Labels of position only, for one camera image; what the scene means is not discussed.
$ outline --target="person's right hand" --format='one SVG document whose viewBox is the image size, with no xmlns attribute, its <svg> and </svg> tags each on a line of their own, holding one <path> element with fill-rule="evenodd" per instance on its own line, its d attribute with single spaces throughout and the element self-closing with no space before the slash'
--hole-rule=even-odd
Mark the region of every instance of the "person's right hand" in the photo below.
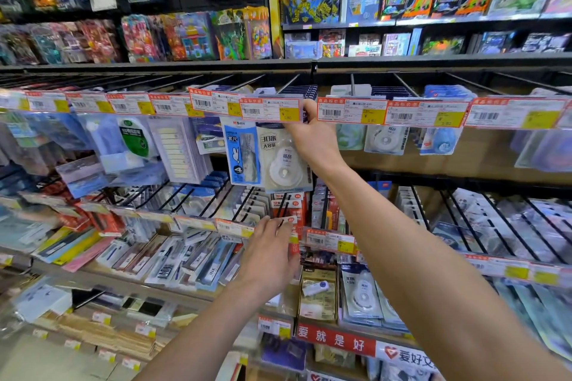
<svg viewBox="0 0 572 381">
<path fill-rule="evenodd" d="M 341 157 L 336 137 L 336 124 L 318 121 L 318 105 L 314 100 L 304 100 L 308 124 L 284 124 L 292 135 L 298 154 L 308 162 L 321 178 L 347 166 Z"/>
</svg>

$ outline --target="barcode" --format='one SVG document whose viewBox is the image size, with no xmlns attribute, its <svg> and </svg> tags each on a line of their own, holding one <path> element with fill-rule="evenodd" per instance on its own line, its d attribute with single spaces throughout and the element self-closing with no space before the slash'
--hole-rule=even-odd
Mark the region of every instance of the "barcode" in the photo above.
<svg viewBox="0 0 572 381">
<path fill-rule="evenodd" d="M 391 119 L 401 119 L 404 121 L 409 121 L 409 119 L 413 119 L 413 113 L 390 113 Z"/>
<path fill-rule="evenodd" d="M 341 116 L 341 110 L 322 109 L 324 116 Z"/>
<path fill-rule="evenodd" d="M 489 113 L 489 112 L 479 112 L 475 113 L 475 117 L 473 119 L 478 119 L 479 121 L 488 120 L 488 121 L 496 121 L 499 117 L 499 113 Z"/>
<path fill-rule="evenodd" d="M 316 238 L 315 236 L 307 236 L 307 240 L 312 244 L 324 244 L 323 238 Z"/>
<path fill-rule="evenodd" d="M 211 106 L 211 102 L 207 100 L 193 100 L 193 101 L 195 102 L 195 105 L 202 105 L 203 107 Z"/>
</svg>

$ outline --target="teal package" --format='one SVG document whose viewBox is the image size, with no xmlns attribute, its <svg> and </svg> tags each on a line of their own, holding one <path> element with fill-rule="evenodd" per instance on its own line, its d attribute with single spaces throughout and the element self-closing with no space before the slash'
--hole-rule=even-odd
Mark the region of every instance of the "teal package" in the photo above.
<svg viewBox="0 0 572 381">
<path fill-rule="evenodd" d="M 256 123 L 221 117 L 231 183 L 262 186 Z"/>
</svg>

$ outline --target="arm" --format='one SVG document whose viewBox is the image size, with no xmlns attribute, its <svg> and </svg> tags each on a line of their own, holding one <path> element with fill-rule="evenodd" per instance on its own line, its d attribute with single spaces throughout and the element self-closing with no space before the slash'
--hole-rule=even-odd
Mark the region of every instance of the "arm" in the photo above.
<svg viewBox="0 0 572 381">
<path fill-rule="evenodd" d="M 368 267 L 447 381 L 570 379 L 461 255 L 399 211 L 344 162 L 333 124 L 287 125 L 334 193 Z"/>
<path fill-rule="evenodd" d="M 259 307 L 284 290 L 300 256 L 288 260 L 292 225 L 263 218 L 241 259 L 238 277 L 157 355 L 136 381 L 212 381 Z"/>
</svg>

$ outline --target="person's left hand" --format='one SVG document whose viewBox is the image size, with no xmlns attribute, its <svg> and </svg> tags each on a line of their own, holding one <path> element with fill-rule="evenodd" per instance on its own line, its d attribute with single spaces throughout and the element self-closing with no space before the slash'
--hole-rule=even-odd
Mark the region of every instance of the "person's left hand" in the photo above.
<svg viewBox="0 0 572 381">
<path fill-rule="evenodd" d="M 292 223 L 266 216 L 248 240 L 234 282 L 252 291 L 252 297 L 261 305 L 284 291 L 300 265 L 300 254 L 288 259 L 291 233 Z"/>
</svg>

